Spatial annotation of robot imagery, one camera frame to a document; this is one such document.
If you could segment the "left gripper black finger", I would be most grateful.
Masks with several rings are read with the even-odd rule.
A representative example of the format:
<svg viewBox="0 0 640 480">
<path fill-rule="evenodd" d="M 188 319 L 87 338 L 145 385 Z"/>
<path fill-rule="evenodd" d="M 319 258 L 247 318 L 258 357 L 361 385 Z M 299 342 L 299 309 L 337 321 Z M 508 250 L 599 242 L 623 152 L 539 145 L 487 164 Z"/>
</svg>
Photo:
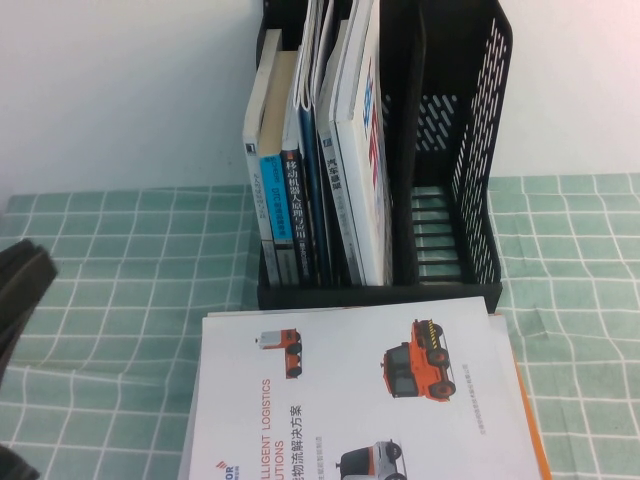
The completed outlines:
<svg viewBox="0 0 640 480">
<path fill-rule="evenodd" d="M 35 252 L 36 247 L 29 239 L 23 239 L 1 251 L 0 268 L 2 273 L 8 273 L 11 267 L 26 262 Z"/>
<path fill-rule="evenodd" d="M 1 377 L 33 311 L 58 273 L 48 251 L 35 247 L 26 262 L 1 272 Z"/>
</svg>

